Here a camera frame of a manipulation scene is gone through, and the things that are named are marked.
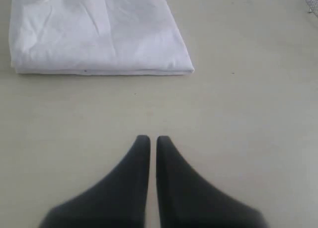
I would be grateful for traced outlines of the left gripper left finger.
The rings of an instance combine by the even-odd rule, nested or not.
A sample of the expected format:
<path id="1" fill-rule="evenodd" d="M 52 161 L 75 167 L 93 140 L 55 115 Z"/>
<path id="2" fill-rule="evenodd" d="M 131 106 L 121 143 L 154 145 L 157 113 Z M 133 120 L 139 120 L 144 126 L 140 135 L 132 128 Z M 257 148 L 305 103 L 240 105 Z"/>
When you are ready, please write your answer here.
<path id="1" fill-rule="evenodd" d="M 42 228 L 143 228 L 150 171 L 150 138 L 136 137 L 108 175 L 75 198 L 51 209 Z"/>

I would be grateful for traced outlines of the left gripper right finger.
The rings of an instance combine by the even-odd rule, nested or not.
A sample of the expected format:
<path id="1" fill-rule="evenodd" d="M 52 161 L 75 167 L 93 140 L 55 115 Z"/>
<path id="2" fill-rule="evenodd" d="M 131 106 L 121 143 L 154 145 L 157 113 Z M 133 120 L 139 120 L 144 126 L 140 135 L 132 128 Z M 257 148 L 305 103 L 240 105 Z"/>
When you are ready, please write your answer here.
<path id="1" fill-rule="evenodd" d="M 266 228 L 262 213 L 223 193 L 183 158 L 168 136 L 157 138 L 156 183 L 162 228 Z"/>

